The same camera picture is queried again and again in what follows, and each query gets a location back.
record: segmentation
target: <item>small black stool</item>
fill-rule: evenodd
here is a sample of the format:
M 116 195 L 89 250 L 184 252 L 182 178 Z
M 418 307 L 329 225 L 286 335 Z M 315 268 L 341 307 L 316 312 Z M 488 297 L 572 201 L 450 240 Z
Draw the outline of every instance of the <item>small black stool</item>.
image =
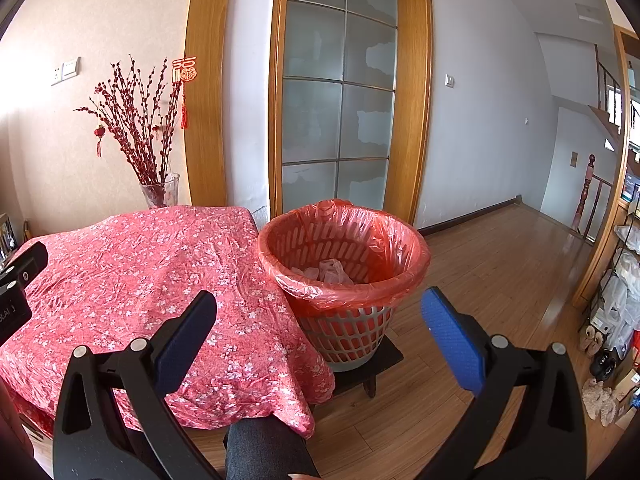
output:
M 348 372 L 335 373 L 334 396 L 351 390 L 362 384 L 364 391 L 371 398 L 376 396 L 376 375 L 381 374 L 404 359 L 391 340 L 384 336 L 376 353 L 362 366 Z

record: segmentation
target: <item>dark denim pants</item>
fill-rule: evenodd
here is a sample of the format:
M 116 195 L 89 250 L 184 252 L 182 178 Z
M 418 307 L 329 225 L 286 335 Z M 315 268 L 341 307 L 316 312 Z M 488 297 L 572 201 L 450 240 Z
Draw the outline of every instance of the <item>dark denim pants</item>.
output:
M 305 439 L 273 415 L 232 424 L 225 463 L 226 480 L 290 480 L 290 473 L 320 476 Z

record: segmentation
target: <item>person's hand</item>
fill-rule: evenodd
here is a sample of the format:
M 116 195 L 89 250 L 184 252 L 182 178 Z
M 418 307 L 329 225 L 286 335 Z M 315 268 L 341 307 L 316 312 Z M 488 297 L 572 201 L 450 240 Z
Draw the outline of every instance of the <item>person's hand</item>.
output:
M 14 432 L 22 448 L 29 456 L 33 456 L 33 444 L 22 427 L 18 412 L 15 411 L 14 404 L 11 397 L 9 397 L 9 392 L 6 390 L 2 378 L 0 378 L 0 416 L 4 418 L 11 431 Z

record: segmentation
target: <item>silver screw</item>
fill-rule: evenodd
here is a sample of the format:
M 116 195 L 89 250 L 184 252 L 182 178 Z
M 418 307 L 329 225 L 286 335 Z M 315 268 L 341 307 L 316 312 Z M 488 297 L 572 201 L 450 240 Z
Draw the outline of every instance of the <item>silver screw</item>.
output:
M 509 340 L 503 335 L 494 335 L 491 338 L 491 344 L 496 348 L 507 348 L 507 346 L 509 346 Z
M 146 339 L 144 339 L 143 337 L 134 339 L 129 346 L 134 352 L 140 352 L 141 350 L 144 350 L 146 348 Z
M 74 357 L 81 358 L 84 354 L 86 354 L 86 346 L 80 345 L 74 349 Z
M 566 354 L 566 346 L 564 346 L 562 343 L 553 343 L 551 345 L 551 349 L 558 355 Z

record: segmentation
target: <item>red floral tablecloth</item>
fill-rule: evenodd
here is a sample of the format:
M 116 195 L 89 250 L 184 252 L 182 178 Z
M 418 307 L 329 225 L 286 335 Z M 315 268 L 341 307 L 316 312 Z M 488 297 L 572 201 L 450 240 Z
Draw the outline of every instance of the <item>red floral tablecloth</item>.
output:
M 216 297 L 218 320 L 166 398 L 178 421 L 208 430 L 273 413 L 311 436 L 307 403 L 328 400 L 334 377 L 268 280 L 256 237 L 246 209 L 177 206 L 36 238 L 49 265 L 27 288 L 33 317 L 0 349 L 0 376 L 18 408 L 50 434 L 76 346 L 98 353 L 151 337 L 205 289 Z M 126 396 L 116 398 L 136 428 Z

